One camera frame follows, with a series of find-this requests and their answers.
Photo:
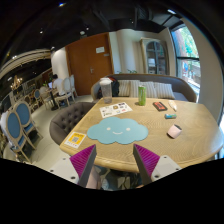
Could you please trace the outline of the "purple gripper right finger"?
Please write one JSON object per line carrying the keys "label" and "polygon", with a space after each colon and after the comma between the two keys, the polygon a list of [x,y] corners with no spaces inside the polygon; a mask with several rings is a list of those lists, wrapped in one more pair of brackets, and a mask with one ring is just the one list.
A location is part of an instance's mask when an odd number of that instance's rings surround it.
{"label": "purple gripper right finger", "polygon": [[140,172],[142,184],[150,184],[152,182],[152,173],[160,159],[160,156],[138,144],[133,145],[133,155]]}

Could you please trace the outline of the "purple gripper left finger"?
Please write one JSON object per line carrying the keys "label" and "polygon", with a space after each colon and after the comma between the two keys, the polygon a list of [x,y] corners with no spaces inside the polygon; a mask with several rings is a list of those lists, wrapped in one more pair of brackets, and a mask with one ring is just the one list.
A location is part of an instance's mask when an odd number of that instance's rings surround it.
{"label": "purple gripper left finger", "polygon": [[70,157],[79,177],[79,186],[84,188],[97,187],[97,172],[94,167],[96,155],[96,145],[92,145]]}

